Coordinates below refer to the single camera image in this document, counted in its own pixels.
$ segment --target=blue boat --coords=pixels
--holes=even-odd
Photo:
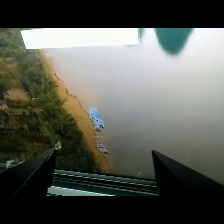
[[[90,119],[93,121],[94,128],[96,131],[102,131],[105,127],[104,121],[100,118],[100,115],[96,108],[91,107],[88,110]]]

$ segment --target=green vegetation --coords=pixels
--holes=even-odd
[[[0,110],[0,123],[14,130],[0,129],[0,143],[8,144],[10,148],[0,150],[0,160],[8,159],[10,153],[15,158],[15,152],[18,158],[29,159],[62,141],[63,148],[57,157],[58,169],[97,170],[94,156],[76,121],[62,107],[63,102],[44,69],[40,52],[25,49],[20,30],[0,32],[0,99],[16,85],[26,91],[30,100],[5,98],[8,109]]]

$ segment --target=sand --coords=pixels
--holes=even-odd
[[[45,68],[48,70],[51,78],[56,82],[58,95],[62,100],[65,100],[63,107],[68,113],[70,113],[77,122],[79,129],[83,133],[84,141],[87,143],[88,148],[92,151],[97,168],[102,173],[111,173],[111,167],[108,162],[108,155],[99,152],[96,148],[95,138],[93,136],[99,135],[93,129],[92,121],[89,118],[87,111],[82,107],[80,100],[69,93],[64,85],[64,82],[59,78],[53,67],[53,60],[47,57],[43,51],[41,51]]]

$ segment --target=black object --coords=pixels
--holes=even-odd
[[[224,186],[210,178],[152,151],[160,196],[224,196]]]
[[[46,196],[52,185],[56,150],[50,149],[0,174],[0,197]]]

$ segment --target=dark triangular silhouette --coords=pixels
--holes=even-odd
[[[210,178],[152,151],[160,196],[224,196],[224,186]]]

